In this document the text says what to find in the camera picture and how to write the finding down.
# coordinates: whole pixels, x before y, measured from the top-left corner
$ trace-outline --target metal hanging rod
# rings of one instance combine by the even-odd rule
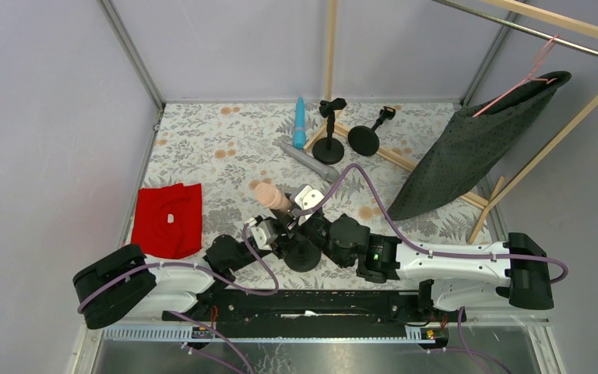
[[[500,25],[510,27],[510,28],[515,29],[517,31],[521,31],[521,32],[523,32],[525,34],[533,35],[534,37],[538,37],[538,38],[544,39],[546,41],[550,40],[553,37],[553,35],[545,34],[545,33],[542,33],[540,31],[533,30],[533,29],[531,29],[529,27],[521,26],[521,25],[518,25],[516,23],[512,23],[512,22],[506,21],[505,19],[494,17],[492,15],[486,14],[486,13],[481,12],[479,10],[475,10],[473,8],[469,8],[467,6],[458,4],[456,2],[450,2],[449,0],[432,0],[432,1],[433,2],[438,2],[439,4],[443,4],[443,5],[449,6],[449,7],[454,8],[454,9],[461,10],[463,12],[467,12],[469,14],[473,14],[474,16],[478,16],[480,18],[489,19],[491,22],[496,22],[496,23],[498,23]],[[559,37],[557,37],[557,38],[554,39],[554,43],[562,45],[562,46],[570,48],[570,49],[573,49],[575,51],[583,52],[583,53],[585,53],[587,55],[598,57],[598,51],[595,51],[594,49],[590,49],[588,47],[583,47],[582,45],[579,45],[579,44],[576,44],[576,43],[572,43],[571,41],[565,41],[565,40],[563,40],[563,39],[561,39]]]

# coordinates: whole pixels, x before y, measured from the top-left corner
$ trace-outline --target dark green cloth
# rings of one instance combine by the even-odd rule
[[[550,84],[531,81],[501,99],[457,111],[444,132],[418,163],[389,208],[393,220],[437,209],[469,192],[535,122],[556,90],[572,74],[550,72]]]

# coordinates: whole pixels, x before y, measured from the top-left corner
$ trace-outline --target red cloth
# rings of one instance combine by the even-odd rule
[[[132,243],[138,244],[144,253],[163,259],[183,259],[201,249],[201,234],[200,184],[139,190]]]

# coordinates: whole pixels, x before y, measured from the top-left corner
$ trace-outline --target pink clothes hanger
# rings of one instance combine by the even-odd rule
[[[490,102],[484,108],[480,109],[475,115],[473,115],[473,117],[475,118],[479,115],[482,115],[492,105],[498,103],[500,101],[500,99],[508,96],[508,94],[510,94],[512,91],[516,90],[517,87],[523,85],[524,83],[528,82],[529,80],[539,80],[539,81],[546,82],[547,84],[550,84],[551,82],[555,81],[556,80],[555,78],[551,78],[551,79],[533,78],[533,74],[542,66],[542,64],[544,63],[544,59],[547,58],[547,55],[549,55],[549,52],[551,52],[551,50],[554,49],[554,47],[556,46],[556,44],[554,43],[554,39],[556,39],[557,37],[558,37],[558,35],[554,35],[551,39],[549,39],[549,41],[544,45],[544,47],[542,47],[542,49],[540,49],[540,51],[537,52],[537,55],[535,55],[535,57],[531,61],[533,63],[533,69],[528,73],[528,76],[526,76],[526,78],[522,79],[521,82],[517,83],[513,88],[508,90],[508,92],[497,97],[496,99],[494,99],[494,101]]]

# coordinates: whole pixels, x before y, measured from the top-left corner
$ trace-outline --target round black base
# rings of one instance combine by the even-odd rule
[[[322,252],[313,246],[298,246],[287,253],[283,260],[290,269],[305,273],[313,270],[322,258]]]
[[[371,128],[356,126],[347,135],[347,142],[361,156],[372,156],[379,150],[379,138]]]
[[[328,140],[322,138],[313,146],[313,157],[325,165],[333,165],[345,156],[345,147],[336,139],[331,139],[331,149],[326,148]]]

